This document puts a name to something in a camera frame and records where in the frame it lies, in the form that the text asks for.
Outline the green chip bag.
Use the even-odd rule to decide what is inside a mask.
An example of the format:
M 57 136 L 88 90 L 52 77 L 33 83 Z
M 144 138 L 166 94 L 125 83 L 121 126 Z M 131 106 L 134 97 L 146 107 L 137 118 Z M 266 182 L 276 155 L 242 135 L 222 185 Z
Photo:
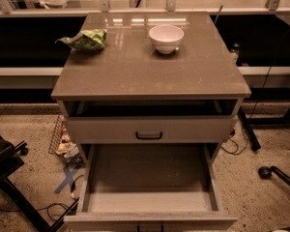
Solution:
M 106 29 L 81 30 L 76 36 L 63 37 L 57 42 L 66 44 L 75 50 L 91 52 L 104 49 L 106 35 Z

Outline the white ceramic bowl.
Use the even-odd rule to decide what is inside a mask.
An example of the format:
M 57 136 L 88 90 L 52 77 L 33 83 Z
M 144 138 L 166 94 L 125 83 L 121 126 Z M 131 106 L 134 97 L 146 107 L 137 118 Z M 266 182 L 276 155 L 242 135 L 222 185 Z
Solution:
M 158 25 L 149 30 L 149 38 L 155 50 L 169 54 L 176 50 L 184 37 L 184 31 L 174 25 Z

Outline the grey drawer cabinet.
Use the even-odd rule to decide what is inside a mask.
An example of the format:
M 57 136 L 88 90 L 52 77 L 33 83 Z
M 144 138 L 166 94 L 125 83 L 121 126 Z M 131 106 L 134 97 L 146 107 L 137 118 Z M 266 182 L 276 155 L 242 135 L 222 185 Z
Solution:
M 174 25 L 184 31 L 179 47 L 169 54 L 159 53 L 152 46 L 149 30 L 158 25 Z M 74 52 L 68 58 L 51 94 L 64 120 L 201 116 L 237 119 L 243 100 L 250 95 L 206 13 L 89 14 L 83 26 L 106 29 L 105 47 L 95 53 Z M 203 144 L 215 156 L 222 142 L 129 144 Z M 75 144 L 82 157 L 89 156 L 93 145 L 109 145 Z

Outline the open grey lower drawer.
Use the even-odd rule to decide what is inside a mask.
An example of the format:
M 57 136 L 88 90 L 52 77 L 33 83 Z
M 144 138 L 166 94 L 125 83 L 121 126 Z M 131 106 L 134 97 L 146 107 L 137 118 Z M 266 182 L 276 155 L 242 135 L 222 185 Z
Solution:
M 226 230 L 237 220 L 221 208 L 205 145 L 93 145 L 75 232 Z

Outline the black table leg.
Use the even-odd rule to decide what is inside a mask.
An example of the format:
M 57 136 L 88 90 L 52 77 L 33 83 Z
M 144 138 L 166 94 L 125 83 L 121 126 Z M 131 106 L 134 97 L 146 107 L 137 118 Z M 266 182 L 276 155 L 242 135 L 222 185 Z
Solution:
M 260 148 L 261 148 L 261 145 L 259 144 L 259 141 L 251 127 L 251 125 L 249 124 L 248 122 L 248 118 L 247 116 L 245 115 L 244 111 L 242 108 L 239 109 L 238 111 L 238 116 L 242 122 L 242 125 L 246 131 L 246 134 L 248 136 L 248 139 L 251 143 L 251 150 L 256 152 L 258 151 Z

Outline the top grey drawer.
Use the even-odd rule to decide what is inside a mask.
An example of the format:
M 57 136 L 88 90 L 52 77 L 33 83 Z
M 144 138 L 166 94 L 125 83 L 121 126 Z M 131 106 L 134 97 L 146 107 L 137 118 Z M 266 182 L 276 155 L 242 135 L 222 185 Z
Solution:
M 236 117 L 74 117 L 64 123 L 79 144 L 220 143 L 229 137 Z M 162 139 L 138 140 L 137 131 L 161 131 Z

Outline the black chair caster leg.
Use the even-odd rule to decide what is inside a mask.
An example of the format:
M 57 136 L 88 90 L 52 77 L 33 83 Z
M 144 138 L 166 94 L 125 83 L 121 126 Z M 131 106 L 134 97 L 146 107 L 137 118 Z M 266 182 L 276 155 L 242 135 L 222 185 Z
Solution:
M 261 179 L 271 179 L 272 174 L 276 174 L 281 181 L 290 187 L 290 177 L 276 166 L 262 166 L 258 169 L 258 174 Z

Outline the black office chair left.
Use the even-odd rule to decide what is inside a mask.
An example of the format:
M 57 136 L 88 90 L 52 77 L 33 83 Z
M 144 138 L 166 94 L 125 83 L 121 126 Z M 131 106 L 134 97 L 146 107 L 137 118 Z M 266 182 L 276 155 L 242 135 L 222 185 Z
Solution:
M 0 189 L 13 200 L 18 209 L 39 232 L 50 232 L 49 224 L 8 179 L 12 173 L 24 164 L 21 157 L 17 154 L 18 148 L 19 146 L 14 146 L 0 135 Z

